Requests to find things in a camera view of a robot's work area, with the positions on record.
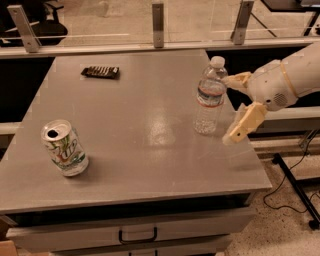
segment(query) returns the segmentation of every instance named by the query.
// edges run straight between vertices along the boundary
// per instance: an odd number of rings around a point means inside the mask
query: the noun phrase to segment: aluminum can
[[[55,120],[47,123],[41,130],[41,140],[64,176],[75,176],[87,168],[88,156],[70,122]]]

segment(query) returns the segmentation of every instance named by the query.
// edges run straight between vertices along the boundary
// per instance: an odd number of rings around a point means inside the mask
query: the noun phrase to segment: can lid
[[[66,120],[54,120],[47,123],[41,130],[41,139],[45,141],[58,141],[66,137],[72,129]]]
[[[225,59],[221,56],[214,56],[211,58],[210,65],[214,68],[223,68],[225,64]]]

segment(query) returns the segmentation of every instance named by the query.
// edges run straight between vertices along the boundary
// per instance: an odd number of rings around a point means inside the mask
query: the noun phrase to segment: water bottle cap
[[[225,59],[221,56],[214,56],[211,58],[210,65],[214,68],[223,68]]]

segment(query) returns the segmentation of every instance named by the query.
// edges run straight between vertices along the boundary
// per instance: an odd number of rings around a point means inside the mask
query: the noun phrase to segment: black cable
[[[304,151],[304,154],[303,154],[302,158],[301,158],[296,164],[294,164],[293,166],[290,167],[290,169],[289,169],[290,171],[291,171],[294,167],[296,167],[297,165],[299,165],[299,164],[302,162],[302,160],[305,158],[305,156],[308,154],[308,148],[309,148],[310,142],[313,140],[313,138],[314,138],[314,136],[308,141],[308,144],[307,144],[307,146],[306,146],[306,149],[305,149],[305,151]],[[281,188],[281,186],[283,185],[285,179],[286,179],[286,175],[285,175],[284,178],[282,179],[280,185],[279,185],[274,191],[272,191],[271,193],[269,193],[269,194],[267,194],[267,195],[265,195],[265,196],[263,197],[263,202],[264,202],[264,204],[265,204],[266,206],[268,206],[269,208],[273,209],[273,210],[280,210],[280,209],[282,209],[282,208],[289,208],[289,209],[294,210],[294,211],[296,211],[296,212],[298,212],[298,213],[305,213],[305,212],[307,212],[308,209],[306,209],[306,210],[304,210],[304,211],[299,211],[299,210],[293,208],[293,207],[290,206],[290,205],[282,205],[282,206],[279,206],[279,207],[273,207],[273,206],[271,206],[271,205],[269,205],[269,204],[267,203],[267,201],[266,201],[267,197],[275,194],[275,193]],[[310,196],[309,200],[311,201],[311,199],[312,199],[315,195],[320,199],[320,196],[318,195],[318,191],[317,191],[317,192],[313,193],[313,194]]]

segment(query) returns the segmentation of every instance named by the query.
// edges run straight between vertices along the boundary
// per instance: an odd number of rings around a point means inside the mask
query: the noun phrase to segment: bottle label
[[[209,94],[198,87],[198,103],[207,108],[215,108],[223,104],[223,94]]]

